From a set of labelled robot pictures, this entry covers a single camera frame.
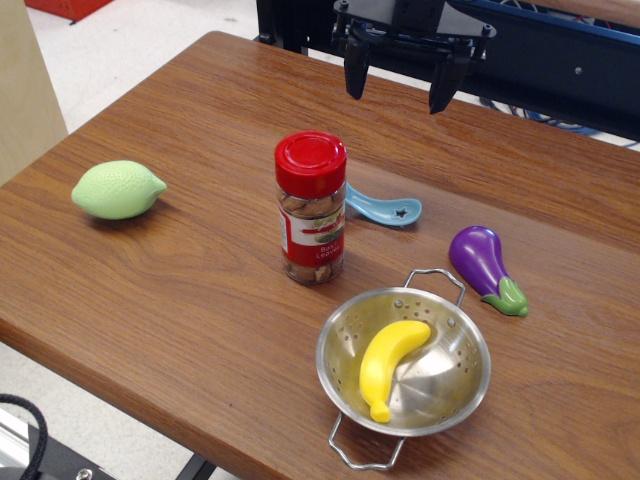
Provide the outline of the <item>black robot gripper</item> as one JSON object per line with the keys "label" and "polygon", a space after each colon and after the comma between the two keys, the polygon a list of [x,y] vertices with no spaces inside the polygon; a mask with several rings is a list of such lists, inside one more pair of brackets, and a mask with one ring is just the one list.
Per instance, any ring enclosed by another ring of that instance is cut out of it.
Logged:
{"label": "black robot gripper", "polygon": [[437,62],[429,92],[431,114],[443,112],[464,82],[471,60],[483,58],[497,35],[450,1],[337,1],[332,40],[344,52],[347,93],[360,100],[367,81],[370,47]]}

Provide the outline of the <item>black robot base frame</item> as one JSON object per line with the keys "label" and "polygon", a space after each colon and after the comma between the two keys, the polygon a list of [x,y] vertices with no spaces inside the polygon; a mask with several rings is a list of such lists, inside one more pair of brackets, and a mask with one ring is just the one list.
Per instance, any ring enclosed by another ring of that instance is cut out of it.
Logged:
{"label": "black robot base frame", "polygon": [[[340,56],[337,1],[261,1],[259,40]],[[459,91],[620,137],[639,136],[639,32],[601,14],[580,17],[538,1],[450,1],[497,30]],[[370,47],[377,67],[431,84],[437,62]]]}

